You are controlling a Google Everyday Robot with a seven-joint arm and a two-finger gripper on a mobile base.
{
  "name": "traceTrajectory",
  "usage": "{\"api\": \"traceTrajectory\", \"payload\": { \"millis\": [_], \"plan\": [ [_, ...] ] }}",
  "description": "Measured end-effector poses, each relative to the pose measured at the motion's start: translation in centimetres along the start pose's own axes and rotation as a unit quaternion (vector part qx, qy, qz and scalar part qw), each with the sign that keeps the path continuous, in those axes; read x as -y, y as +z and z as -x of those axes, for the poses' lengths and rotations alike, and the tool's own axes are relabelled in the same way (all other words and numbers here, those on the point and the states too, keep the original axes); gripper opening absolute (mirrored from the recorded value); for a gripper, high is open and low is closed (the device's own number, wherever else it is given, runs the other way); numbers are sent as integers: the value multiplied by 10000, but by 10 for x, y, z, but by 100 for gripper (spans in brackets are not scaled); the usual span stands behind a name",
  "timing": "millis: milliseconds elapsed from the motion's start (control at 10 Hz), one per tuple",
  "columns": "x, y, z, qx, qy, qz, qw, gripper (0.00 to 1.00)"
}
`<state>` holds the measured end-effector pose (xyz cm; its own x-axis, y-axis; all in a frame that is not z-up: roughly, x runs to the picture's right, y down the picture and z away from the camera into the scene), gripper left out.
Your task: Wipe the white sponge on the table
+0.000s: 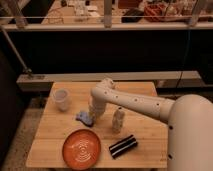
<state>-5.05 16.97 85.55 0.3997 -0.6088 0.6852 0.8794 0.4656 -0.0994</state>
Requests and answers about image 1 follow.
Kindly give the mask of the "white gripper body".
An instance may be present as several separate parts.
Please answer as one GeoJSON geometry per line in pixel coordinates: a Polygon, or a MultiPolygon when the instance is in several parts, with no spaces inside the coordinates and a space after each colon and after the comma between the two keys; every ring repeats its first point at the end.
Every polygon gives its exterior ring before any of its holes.
{"type": "Polygon", "coordinates": [[[89,115],[93,117],[94,120],[100,118],[106,110],[106,103],[100,102],[91,98],[89,100],[89,115]]]}

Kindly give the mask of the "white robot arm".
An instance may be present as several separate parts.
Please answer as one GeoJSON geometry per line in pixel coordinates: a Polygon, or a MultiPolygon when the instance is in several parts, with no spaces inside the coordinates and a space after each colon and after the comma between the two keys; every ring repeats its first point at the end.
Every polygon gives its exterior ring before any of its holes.
{"type": "Polygon", "coordinates": [[[91,88],[90,111],[102,115],[111,103],[168,125],[167,171],[213,171],[213,103],[188,94],[176,100],[114,89],[105,78],[91,88]]]}

